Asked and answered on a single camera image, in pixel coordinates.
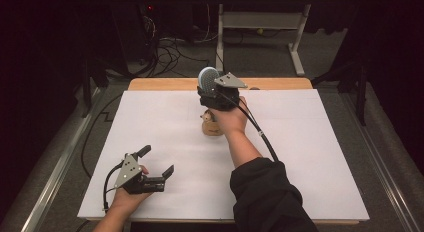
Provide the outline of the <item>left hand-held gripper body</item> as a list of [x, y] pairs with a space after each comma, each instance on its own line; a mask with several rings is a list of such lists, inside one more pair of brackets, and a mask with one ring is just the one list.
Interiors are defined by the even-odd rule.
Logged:
[[163, 192], [165, 179], [163, 177], [149, 178], [142, 172], [142, 168], [138, 164], [138, 156], [131, 154], [122, 161], [114, 187], [123, 188], [129, 194]]

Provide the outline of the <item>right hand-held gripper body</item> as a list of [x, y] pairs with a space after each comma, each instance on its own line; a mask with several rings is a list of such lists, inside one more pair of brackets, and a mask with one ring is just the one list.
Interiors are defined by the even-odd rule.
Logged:
[[215, 80], [214, 97], [200, 97], [200, 104], [219, 111], [230, 111], [239, 105], [239, 89], [247, 85], [231, 73]]

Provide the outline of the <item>light blue hairbrush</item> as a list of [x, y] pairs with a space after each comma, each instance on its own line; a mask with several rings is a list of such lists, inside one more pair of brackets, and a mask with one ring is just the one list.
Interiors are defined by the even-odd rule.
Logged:
[[203, 68], [198, 75], [198, 85], [202, 91], [211, 94], [216, 86], [215, 80], [220, 73], [214, 67]]

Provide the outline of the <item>wooden cup with animal figure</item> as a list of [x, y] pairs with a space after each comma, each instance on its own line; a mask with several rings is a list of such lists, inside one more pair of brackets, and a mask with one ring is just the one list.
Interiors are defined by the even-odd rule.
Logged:
[[202, 132], [207, 136], [221, 136], [222, 130], [215, 118], [215, 115], [209, 110], [205, 110], [201, 115], [202, 119]]

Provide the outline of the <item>person's right hand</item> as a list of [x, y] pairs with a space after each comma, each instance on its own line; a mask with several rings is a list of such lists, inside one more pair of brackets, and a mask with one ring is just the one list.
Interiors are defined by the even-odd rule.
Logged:
[[226, 137], [234, 137], [245, 134], [247, 117], [243, 111], [246, 109], [246, 99], [241, 96], [238, 108], [234, 108], [231, 111], [219, 111], [210, 108], [210, 111], [214, 114], [224, 135]]

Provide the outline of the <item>person's left hand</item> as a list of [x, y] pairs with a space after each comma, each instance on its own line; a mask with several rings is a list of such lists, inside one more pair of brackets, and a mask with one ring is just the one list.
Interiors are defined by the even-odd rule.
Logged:
[[118, 188], [109, 211], [132, 214], [149, 196], [151, 193], [129, 194], [125, 189]]

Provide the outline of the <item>black stand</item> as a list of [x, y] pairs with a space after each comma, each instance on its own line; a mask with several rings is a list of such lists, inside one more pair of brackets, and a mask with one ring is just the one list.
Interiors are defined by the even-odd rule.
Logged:
[[365, 65], [358, 59], [350, 60], [312, 79], [311, 84], [315, 87], [324, 81], [337, 81], [337, 90], [340, 93], [356, 92], [355, 115], [360, 124], [365, 126], [367, 86], [367, 69]]
[[99, 58], [95, 57], [85, 58], [82, 63], [83, 118], [88, 116], [92, 107], [91, 82], [100, 88], [106, 88], [109, 85], [106, 67]]

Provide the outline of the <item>black computer tower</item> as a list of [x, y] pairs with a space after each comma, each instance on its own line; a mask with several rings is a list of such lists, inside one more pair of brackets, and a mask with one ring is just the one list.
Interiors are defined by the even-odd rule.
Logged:
[[145, 7], [139, 4], [121, 4], [112, 7], [114, 19], [127, 61], [150, 61], [153, 58], [154, 24]]

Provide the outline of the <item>metal floor rail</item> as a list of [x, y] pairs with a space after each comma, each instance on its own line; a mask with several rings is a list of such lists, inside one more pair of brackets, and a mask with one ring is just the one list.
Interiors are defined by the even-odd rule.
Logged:
[[77, 93], [79, 100], [76, 109], [64, 122], [58, 133], [48, 145], [47, 150], [36, 165], [35, 177], [31, 182], [40, 182], [36, 200], [19, 232], [38, 232], [69, 170], [80, 138], [93, 117], [93, 110], [105, 93], [95, 88], [89, 93], [90, 108], [83, 103], [82, 92]]
[[424, 232], [424, 229], [420, 228], [418, 221], [416, 220], [412, 211], [407, 205], [405, 196], [403, 195], [393, 176], [389, 172], [389, 169], [385, 164], [383, 158], [381, 157], [376, 144], [372, 140], [368, 129], [358, 119], [358, 116], [355, 111], [355, 105], [352, 102], [351, 97], [348, 94], [344, 93], [342, 93], [340, 97], [345, 106], [347, 107], [350, 117], [353, 119], [357, 129], [361, 134], [362, 139], [364, 140], [364, 143], [366, 144], [371, 164], [404, 231]]

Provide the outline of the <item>white metal desk frame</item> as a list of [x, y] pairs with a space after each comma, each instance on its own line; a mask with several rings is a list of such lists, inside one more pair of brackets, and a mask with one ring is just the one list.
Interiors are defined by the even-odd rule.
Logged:
[[218, 71], [224, 70], [224, 44], [223, 31], [227, 29], [274, 29], [295, 30], [297, 32], [293, 43], [287, 45], [295, 72], [303, 77], [305, 71], [300, 60], [298, 47], [306, 26], [311, 5], [304, 6], [302, 12], [297, 13], [274, 13], [274, 12], [225, 12], [222, 4], [218, 10], [218, 34], [216, 46], [215, 67]]

